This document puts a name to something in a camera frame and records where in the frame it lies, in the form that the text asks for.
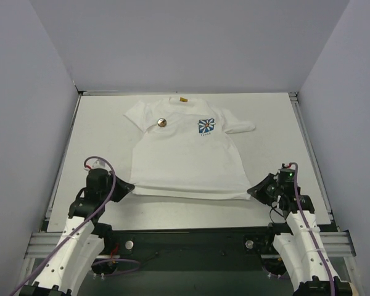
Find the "white t-shirt with flower print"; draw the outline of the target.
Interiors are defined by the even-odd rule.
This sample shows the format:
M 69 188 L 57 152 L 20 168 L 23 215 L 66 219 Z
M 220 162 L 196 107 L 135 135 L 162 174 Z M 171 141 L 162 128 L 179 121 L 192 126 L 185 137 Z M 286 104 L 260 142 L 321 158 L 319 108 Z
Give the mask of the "white t-shirt with flower print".
M 248 199 L 250 182 L 231 134 L 256 126 L 203 99 L 139 101 L 124 116 L 141 132 L 132 152 L 134 194 L 185 199 Z M 166 127 L 157 120 L 165 118 Z

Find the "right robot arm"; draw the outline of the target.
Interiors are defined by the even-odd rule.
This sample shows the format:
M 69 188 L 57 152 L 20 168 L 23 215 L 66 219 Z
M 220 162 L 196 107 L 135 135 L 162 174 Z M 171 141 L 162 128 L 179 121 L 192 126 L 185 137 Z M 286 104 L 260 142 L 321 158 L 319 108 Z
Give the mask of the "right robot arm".
M 272 246 L 292 283 L 294 295 L 358 295 L 356 287 L 341 280 L 324 247 L 311 198 L 301 193 L 298 165 L 282 164 L 248 189 L 254 199 L 280 210 L 289 231 L 273 235 Z

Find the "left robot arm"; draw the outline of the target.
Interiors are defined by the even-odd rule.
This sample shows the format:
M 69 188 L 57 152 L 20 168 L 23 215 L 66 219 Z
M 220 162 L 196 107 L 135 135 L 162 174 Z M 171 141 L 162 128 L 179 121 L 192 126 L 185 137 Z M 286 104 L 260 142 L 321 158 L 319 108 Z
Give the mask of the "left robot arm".
M 112 227 L 100 223 L 108 202 L 119 202 L 135 186 L 103 168 L 89 170 L 71 203 L 59 241 L 15 295 L 77 295 L 100 253 L 114 246 Z

